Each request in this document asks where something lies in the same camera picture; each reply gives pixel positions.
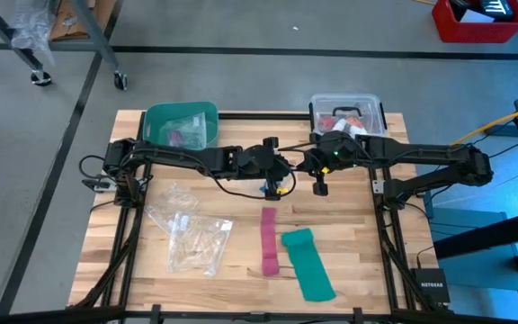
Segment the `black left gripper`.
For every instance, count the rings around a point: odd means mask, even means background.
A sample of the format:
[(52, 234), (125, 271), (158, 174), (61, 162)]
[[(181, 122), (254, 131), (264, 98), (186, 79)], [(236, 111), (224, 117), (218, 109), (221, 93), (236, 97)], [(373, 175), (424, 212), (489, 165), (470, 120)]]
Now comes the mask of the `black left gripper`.
[(263, 194), (267, 201), (279, 201), (289, 193), (283, 178), (291, 174), (290, 164), (274, 153), (278, 147), (279, 139), (268, 137), (263, 139), (263, 146), (246, 148), (239, 155), (239, 179), (265, 180)]

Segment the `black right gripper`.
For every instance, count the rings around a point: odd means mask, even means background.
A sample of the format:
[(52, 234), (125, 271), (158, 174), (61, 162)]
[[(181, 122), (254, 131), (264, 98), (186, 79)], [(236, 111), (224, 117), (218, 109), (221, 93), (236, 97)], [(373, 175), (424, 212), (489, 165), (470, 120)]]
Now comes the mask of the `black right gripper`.
[(323, 135), (311, 132), (308, 136), (314, 147), (305, 151), (305, 169), (315, 174), (313, 194), (328, 196), (324, 174), (363, 165), (363, 152), (359, 143), (348, 134), (332, 130)]

